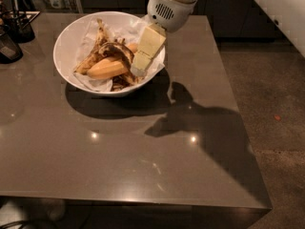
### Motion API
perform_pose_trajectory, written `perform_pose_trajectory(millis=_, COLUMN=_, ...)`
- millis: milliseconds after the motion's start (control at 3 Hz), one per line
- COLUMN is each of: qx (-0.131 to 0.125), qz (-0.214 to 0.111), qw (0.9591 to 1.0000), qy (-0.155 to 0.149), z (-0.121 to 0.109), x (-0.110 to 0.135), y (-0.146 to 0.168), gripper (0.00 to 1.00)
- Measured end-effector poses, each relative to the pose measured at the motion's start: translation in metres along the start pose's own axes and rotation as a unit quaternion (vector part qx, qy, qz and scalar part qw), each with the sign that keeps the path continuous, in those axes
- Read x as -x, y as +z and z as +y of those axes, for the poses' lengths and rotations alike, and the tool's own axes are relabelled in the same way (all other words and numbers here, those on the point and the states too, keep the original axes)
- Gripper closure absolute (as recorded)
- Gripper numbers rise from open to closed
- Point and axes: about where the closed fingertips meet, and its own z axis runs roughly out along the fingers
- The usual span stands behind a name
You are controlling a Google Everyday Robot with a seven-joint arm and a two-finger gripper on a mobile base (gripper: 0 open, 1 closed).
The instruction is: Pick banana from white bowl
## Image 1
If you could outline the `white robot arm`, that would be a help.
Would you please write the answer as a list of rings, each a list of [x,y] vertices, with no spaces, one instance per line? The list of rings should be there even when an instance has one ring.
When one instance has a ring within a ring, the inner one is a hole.
[[[305,0],[149,0],[144,20],[176,32],[193,13],[207,15],[220,38],[265,37],[271,22],[305,56]]]

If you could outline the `white rounded gripper body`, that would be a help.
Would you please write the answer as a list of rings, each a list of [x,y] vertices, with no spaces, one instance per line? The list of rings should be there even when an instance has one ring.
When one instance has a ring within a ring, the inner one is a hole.
[[[154,24],[175,32],[187,22],[195,3],[196,0],[149,0],[147,13]]]

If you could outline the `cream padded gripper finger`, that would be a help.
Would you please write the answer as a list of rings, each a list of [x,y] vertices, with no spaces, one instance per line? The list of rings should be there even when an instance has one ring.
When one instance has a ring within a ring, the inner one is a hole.
[[[137,52],[134,54],[131,72],[144,76],[166,41],[166,32],[156,24],[147,26],[140,37]]]

